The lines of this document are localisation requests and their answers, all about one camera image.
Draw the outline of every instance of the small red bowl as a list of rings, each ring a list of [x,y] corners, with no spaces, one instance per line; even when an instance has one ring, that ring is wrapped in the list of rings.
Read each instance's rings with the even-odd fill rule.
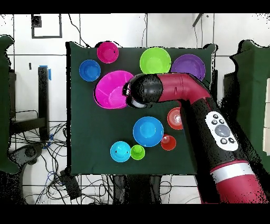
[[[180,107],[175,107],[168,113],[167,122],[171,128],[175,130],[182,130],[183,124],[180,116]]]
[[[119,55],[118,47],[112,42],[103,42],[97,49],[99,60],[109,64],[116,61]]]
[[[161,140],[161,147],[166,150],[170,151],[173,150],[176,146],[176,140],[174,137],[164,134]]]

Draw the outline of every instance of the pink bowl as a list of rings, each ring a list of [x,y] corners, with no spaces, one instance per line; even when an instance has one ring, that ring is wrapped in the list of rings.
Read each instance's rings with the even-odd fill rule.
[[[127,71],[113,71],[106,74],[94,89],[95,102],[104,109],[122,109],[127,106],[123,86],[133,75]]]
[[[113,63],[119,55],[117,46],[112,42],[103,42],[97,49],[99,60],[104,63]]]

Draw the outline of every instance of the green cloth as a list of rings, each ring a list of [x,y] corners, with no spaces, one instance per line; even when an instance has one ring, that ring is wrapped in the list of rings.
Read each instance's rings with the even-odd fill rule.
[[[82,48],[69,42],[71,49],[71,173],[72,174],[196,174],[197,165],[189,149],[183,130],[174,130],[167,123],[167,114],[179,104],[176,101],[155,104],[149,109],[107,110],[93,99],[93,88],[108,72],[125,70],[133,75],[142,73],[139,61],[143,48],[119,48],[119,57],[112,64],[102,63],[96,48]],[[199,56],[206,67],[204,83],[211,80],[211,54],[215,45],[205,49],[165,49],[172,63],[183,54]],[[97,81],[86,82],[79,75],[80,64],[92,59],[99,63],[101,75]],[[125,141],[130,147],[137,144],[132,130],[143,116],[153,116],[161,121],[164,133],[172,135],[177,145],[168,152],[158,144],[145,148],[145,157],[139,161],[129,158],[124,163],[115,162],[110,148],[117,141]]]
[[[240,87],[237,121],[270,173],[270,156],[263,152],[266,82],[270,78],[270,48],[244,41],[237,55],[236,72]]]
[[[6,50],[14,43],[8,35],[0,36],[0,171],[15,174],[18,172],[18,166],[11,162],[7,157],[9,141],[9,61]]]

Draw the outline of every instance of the metal stand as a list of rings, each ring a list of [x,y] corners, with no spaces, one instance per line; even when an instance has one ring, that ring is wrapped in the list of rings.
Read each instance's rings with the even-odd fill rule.
[[[13,79],[14,84],[10,86],[11,100],[14,103],[15,108],[15,79]],[[33,130],[39,128],[40,130],[40,140],[49,140],[49,96],[48,96],[48,77],[47,68],[38,68],[38,118],[11,121],[10,123],[10,133],[11,135],[18,134],[21,132],[26,132],[28,130]]]

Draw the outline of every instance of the small green bowl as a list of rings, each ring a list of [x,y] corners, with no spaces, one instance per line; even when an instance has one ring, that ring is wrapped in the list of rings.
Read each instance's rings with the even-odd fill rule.
[[[135,145],[131,148],[131,157],[135,160],[141,160],[144,158],[146,152],[141,145]]]
[[[141,55],[140,68],[144,74],[167,73],[171,68],[171,57],[163,48],[149,48]]]

